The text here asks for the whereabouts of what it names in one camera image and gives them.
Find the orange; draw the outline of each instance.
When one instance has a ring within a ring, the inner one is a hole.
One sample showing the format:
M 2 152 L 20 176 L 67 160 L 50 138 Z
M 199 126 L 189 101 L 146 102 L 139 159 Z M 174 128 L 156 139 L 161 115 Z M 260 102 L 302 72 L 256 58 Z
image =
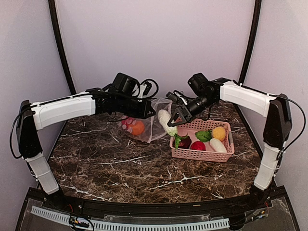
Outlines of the orange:
M 140 120 L 136 121 L 136 123 L 129 124 L 128 128 L 131 128 L 131 134 L 134 136 L 138 136 L 144 132 L 144 124 Z

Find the pink plastic basket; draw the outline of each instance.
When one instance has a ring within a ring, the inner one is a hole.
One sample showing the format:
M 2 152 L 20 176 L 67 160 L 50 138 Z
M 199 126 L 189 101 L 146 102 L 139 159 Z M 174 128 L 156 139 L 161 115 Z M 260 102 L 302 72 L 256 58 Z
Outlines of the pink plastic basket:
M 218 126 L 224 127 L 227 133 L 225 140 L 222 142 L 227 149 L 226 153 L 215 152 L 214 149 L 210 146 L 209 142 L 205 143 L 207 151 L 198 151 L 198 150 L 183 149 L 183 148 L 178 148 L 176 150 L 175 147 L 173 147 L 174 137 L 171 137 L 170 147 L 171 147 L 172 157 L 191 159 L 191 160 L 227 162 L 230 156 L 234 153 L 234 144 L 229 123 L 213 121 L 213 120 L 203 121 L 201 119 L 195 119 L 193 122 L 189 124 L 179 125 L 178 134 L 180 136 L 185 136 L 188 134 L 192 140 L 192 143 L 194 143 L 195 141 L 199 141 L 195 136 L 195 132 L 201 130 L 212 130 Z

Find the brown marble surface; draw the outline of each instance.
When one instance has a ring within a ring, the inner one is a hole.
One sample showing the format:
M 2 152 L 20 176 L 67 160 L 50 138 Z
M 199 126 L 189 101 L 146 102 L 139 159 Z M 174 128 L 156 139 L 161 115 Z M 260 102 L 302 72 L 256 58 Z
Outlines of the brown marble surface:
M 182 203 L 248 194 L 260 158 L 231 103 L 220 102 L 211 114 L 212 120 L 231 125 L 235 154 L 227 163 L 172 158 L 168 135 L 151 143 L 136 141 L 108 118 L 96 115 L 67 122 L 49 160 L 66 195 Z

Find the clear plastic bag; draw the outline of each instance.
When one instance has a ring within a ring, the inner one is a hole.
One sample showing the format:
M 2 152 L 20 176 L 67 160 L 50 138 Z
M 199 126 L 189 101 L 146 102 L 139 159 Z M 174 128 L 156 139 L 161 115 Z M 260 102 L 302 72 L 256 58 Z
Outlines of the clear plastic bag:
M 157 98 L 152 100 L 152 108 L 156 111 L 156 115 L 147 119 L 135 119 L 127 116 L 125 120 L 118 123 L 119 127 L 125 130 L 126 134 L 136 140 L 150 143 L 166 135 L 165 130 L 158 121 L 158 111 L 164 109 L 171 113 L 172 101 L 165 98 Z

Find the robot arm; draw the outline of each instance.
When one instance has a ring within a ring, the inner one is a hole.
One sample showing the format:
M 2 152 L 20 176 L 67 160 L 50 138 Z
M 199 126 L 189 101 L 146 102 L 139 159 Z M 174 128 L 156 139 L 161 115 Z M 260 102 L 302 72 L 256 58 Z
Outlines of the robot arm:
M 255 195 L 257 201 L 261 200 L 261 196 L 265 194 L 279 169 L 278 164 L 281 162 L 284 144 L 292 128 L 288 101 L 240 86 L 225 78 L 208 81 L 201 73 L 190 78 L 188 84 L 198 97 L 190 103 L 178 106 L 168 123 L 169 126 L 191 122 L 197 114 L 218 103 L 219 100 L 246 107 L 267 118 L 263 133 L 263 157 L 254 185 L 250 190 L 250 194 Z M 167 97 L 180 102 L 171 92 Z
M 59 185 L 43 155 L 37 131 L 71 118 L 101 113 L 121 112 L 143 119 L 154 116 L 151 102 L 140 98 L 149 92 L 149 85 L 139 85 L 139 96 L 133 96 L 138 85 L 134 78 L 119 73 L 113 83 L 104 89 L 89 89 L 48 102 L 22 102 L 16 128 L 19 152 L 48 195 L 57 192 Z

